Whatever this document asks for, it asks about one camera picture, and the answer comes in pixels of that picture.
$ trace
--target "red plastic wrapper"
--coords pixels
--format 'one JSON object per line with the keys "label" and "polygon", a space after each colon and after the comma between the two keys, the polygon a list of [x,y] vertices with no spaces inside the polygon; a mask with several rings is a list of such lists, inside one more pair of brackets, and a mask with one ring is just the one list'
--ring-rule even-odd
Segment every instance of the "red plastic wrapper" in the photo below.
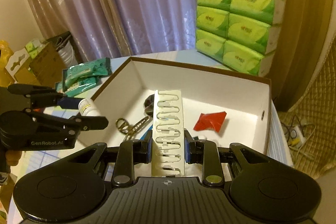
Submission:
{"label": "red plastic wrapper", "polygon": [[201,113],[199,116],[199,119],[197,123],[194,126],[195,131],[201,131],[201,130],[214,130],[217,133],[219,133],[222,124],[225,120],[226,112],[218,112],[218,113],[210,113],[210,114],[204,114]]}

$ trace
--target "silver screw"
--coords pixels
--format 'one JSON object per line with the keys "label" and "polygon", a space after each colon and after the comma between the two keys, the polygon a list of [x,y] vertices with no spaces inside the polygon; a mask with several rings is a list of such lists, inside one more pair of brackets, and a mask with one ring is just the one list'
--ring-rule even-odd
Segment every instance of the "silver screw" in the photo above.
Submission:
{"label": "silver screw", "polygon": [[130,178],[128,176],[125,176],[125,175],[119,175],[119,176],[116,176],[113,180],[114,180],[115,183],[124,184],[124,183],[129,182]]}
{"label": "silver screw", "polygon": [[218,175],[207,176],[205,180],[210,184],[220,183],[222,182],[222,178]]}

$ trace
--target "quilted fabric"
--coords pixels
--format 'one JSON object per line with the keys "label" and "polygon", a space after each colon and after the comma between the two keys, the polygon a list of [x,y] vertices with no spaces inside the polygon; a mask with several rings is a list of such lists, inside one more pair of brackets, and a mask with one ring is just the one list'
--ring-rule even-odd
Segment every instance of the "quilted fabric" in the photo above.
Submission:
{"label": "quilted fabric", "polygon": [[300,120],[306,119],[314,126],[308,126],[305,135],[313,135],[305,143],[301,151],[314,156],[314,160],[296,151],[291,151],[294,167],[314,179],[323,172],[336,166],[336,102],[335,102],[335,68],[336,41],[333,40],[326,55],[324,64],[317,77],[300,100],[289,112],[278,112],[280,120],[290,124],[296,114]]}

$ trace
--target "yellow plastic bag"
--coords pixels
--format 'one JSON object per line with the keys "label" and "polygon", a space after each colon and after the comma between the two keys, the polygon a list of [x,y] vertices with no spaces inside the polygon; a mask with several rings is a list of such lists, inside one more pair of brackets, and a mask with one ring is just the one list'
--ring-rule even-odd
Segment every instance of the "yellow plastic bag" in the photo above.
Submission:
{"label": "yellow plastic bag", "polygon": [[14,79],[9,75],[5,66],[9,58],[13,55],[13,51],[4,40],[0,40],[0,86],[8,87],[14,83]]}

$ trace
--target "ribbed black surface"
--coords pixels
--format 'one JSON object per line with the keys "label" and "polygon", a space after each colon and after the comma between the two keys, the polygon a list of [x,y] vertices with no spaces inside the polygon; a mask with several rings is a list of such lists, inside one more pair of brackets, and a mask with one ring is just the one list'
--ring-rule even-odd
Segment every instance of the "ribbed black surface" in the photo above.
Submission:
{"label": "ribbed black surface", "polygon": [[[22,224],[34,223],[29,220]],[[98,210],[73,224],[260,224],[238,212],[220,189],[190,178],[139,178],[129,188],[115,189]]]}

